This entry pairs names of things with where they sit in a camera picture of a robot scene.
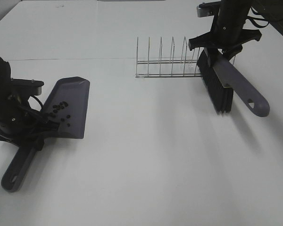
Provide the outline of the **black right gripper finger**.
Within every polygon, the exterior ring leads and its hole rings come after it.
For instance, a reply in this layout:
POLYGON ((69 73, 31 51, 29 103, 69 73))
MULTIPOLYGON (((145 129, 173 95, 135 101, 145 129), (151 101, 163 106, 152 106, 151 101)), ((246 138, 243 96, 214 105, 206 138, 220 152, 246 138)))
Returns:
POLYGON ((188 40, 189 50, 192 51, 195 48, 213 48, 212 33, 207 32, 203 35, 191 38, 188 40))
POLYGON ((260 41, 260 39, 261 39, 261 32, 259 29, 257 30, 242 29, 239 36, 239 44, 243 45, 252 40, 260 41))

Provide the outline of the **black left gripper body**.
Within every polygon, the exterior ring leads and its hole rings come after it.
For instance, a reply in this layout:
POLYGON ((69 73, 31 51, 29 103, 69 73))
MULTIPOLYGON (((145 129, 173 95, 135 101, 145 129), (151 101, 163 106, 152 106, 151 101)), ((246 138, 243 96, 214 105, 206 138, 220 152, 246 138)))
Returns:
POLYGON ((35 110, 29 99, 35 99, 40 107, 42 102, 37 96, 20 95, 16 91, 0 92, 0 135, 6 138, 22 139, 30 143, 43 136, 41 124, 49 118, 42 110, 35 110))

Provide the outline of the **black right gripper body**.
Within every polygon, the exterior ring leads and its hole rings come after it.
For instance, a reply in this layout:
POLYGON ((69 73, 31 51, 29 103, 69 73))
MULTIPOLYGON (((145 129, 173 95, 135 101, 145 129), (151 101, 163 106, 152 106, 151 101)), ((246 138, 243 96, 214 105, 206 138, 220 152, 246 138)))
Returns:
POLYGON ((214 17, 210 29, 208 48, 222 49, 226 52, 243 44, 245 11, 212 11, 214 17))

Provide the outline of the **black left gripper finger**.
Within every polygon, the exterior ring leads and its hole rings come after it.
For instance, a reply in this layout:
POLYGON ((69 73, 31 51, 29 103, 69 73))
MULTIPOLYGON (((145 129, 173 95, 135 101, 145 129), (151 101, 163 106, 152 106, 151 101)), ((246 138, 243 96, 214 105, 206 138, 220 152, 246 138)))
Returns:
POLYGON ((41 133, 46 136, 57 136, 60 127, 60 122, 48 120, 41 124, 41 133))
POLYGON ((22 139, 18 139, 18 138, 6 138, 0 135, 0 141, 13 144, 17 146, 18 148, 21 148, 23 146, 22 139))

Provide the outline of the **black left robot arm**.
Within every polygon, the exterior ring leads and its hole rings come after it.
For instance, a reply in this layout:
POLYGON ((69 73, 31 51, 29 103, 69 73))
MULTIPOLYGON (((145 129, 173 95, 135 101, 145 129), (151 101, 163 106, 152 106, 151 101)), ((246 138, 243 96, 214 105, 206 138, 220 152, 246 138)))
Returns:
POLYGON ((39 151, 46 133, 58 129, 48 113, 29 104, 29 98, 39 102, 43 85, 43 81, 13 79, 9 62, 0 57, 0 141, 30 145, 39 151))

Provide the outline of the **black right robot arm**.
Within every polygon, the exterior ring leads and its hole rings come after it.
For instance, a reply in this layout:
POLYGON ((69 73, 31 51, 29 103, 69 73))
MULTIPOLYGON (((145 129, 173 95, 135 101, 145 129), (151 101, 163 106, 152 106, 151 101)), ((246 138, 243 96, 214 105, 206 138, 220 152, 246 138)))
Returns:
POLYGON ((251 40, 259 41, 259 30, 244 29, 251 0, 220 0, 197 6, 198 17, 213 16, 210 31, 188 41, 189 49, 221 49, 224 53, 237 54, 242 45, 251 40))

